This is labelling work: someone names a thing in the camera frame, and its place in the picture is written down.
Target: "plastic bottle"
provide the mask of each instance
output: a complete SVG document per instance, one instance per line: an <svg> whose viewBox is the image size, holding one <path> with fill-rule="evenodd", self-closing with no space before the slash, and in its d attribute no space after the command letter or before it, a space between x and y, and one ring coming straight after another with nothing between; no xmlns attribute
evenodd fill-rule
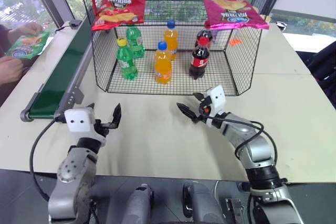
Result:
<svg viewBox="0 0 336 224"><path fill-rule="evenodd" d="M210 46L211 46L211 44L212 44L212 42L214 40L214 37L213 37L212 32L210 30L210 23L209 23L208 20L206 22L204 22L204 27L205 27L205 29L203 29L202 31L198 32L198 34L196 36L195 47L198 46L198 40L201 37L205 37L205 38L209 39L209 43L207 45L208 48L210 48Z"/></svg>
<svg viewBox="0 0 336 224"><path fill-rule="evenodd" d="M117 59L121 67L122 76L125 79L133 80L138 76L138 70L134 63L134 53L131 48L127 46L127 40L125 38L119 38L117 44L119 46Z"/></svg>
<svg viewBox="0 0 336 224"><path fill-rule="evenodd" d="M160 41L155 52L155 79L158 83L167 84L172 79L171 54L167 43Z"/></svg>
<svg viewBox="0 0 336 224"><path fill-rule="evenodd" d="M179 38L179 32L175 29L174 20L169 20L167 22L167 27L168 29L164 31L163 37L164 37L164 41L167 42L167 47L172 56L172 60L174 60L176 57L176 52L178 48L177 39Z"/></svg>
<svg viewBox="0 0 336 224"><path fill-rule="evenodd" d="M128 45L132 49L135 58L142 58L145 55L145 48L142 45L140 30L135 25L130 25L126 31Z"/></svg>
<svg viewBox="0 0 336 224"><path fill-rule="evenodd" d="M198 46L192 52L192 60L189 67L189 75L195 80L204 75L205 67L209 59L209 49L207 44L209 39L201 37L198 40Z"/></svg>

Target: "green conveyor belt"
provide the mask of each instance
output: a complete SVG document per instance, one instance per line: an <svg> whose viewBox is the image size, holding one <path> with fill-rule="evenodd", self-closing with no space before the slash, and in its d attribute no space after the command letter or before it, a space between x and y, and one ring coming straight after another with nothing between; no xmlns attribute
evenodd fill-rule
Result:
<svg viewBox="0 0 336 224"><path fill-rule="evenodd" d="M91 27L86 18L30 109L31 119L54 117L90 40Z"/></svg>

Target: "blue bottle cap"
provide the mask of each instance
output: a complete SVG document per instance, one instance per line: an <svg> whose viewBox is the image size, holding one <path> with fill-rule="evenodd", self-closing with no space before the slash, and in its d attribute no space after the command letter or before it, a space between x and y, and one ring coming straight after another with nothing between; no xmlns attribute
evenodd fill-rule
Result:
<svg viewBox="0 0 336 224"><path fill-rule="evenodd" d="M161 51L164 51L167 49L167 43L165 41L160 41L158 43L158 49Z"/></svg>
<svg viewBox="0 0 336 224"><path fill-rule="evenodd" d="M170 28L170 29L173 29L175 27L175 21L173 19L169 20L167 22L167 27Z"/></svg>

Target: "wire basket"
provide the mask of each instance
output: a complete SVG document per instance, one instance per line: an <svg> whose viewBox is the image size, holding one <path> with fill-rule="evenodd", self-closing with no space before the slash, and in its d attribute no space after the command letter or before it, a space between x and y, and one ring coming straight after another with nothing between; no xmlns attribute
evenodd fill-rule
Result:
<svg viewBox="0 0 336 224"><path fill-rule="evenodd" d="M91 24L94 22L92 0L83 0ZM268 15L275 0L248 0ZM96 0L99 7L101 0ZM226 95L240 95L251 87L261 30L243 28L219 31L210 48L210 59L204 77L194 80L188 75L191 52L197 33L203 29L207 15L203 0L146 0L145 23L139 24L146 49L145 56L136 60L138 77L126 80L117 66L117 38L125 37L127 26L92 34L92 48L97 85L111 93L177 94L223 85ZM179 32L179 48L173 61L172 80L168 84L155 81L154 54L157 43L163 40L166 22L174 19ZM239 39L233 45L231 40Z"/></svg>

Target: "red bottle cap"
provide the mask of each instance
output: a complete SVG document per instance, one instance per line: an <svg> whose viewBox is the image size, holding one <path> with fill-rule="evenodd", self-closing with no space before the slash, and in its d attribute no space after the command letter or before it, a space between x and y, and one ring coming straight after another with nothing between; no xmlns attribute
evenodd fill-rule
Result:
<svg viewBox="0 0 336 224"><path fill-rule="evenodd" d="M209 20L204 22L204 27L210 29L210 21Z"/></svg>
<svg viewBox="0 0 336 224"><path fill-rule="evenodd" d="M205 47L209 43L209 39L206 37L201 37L198 40L198 44L202 47Z"/></svg>

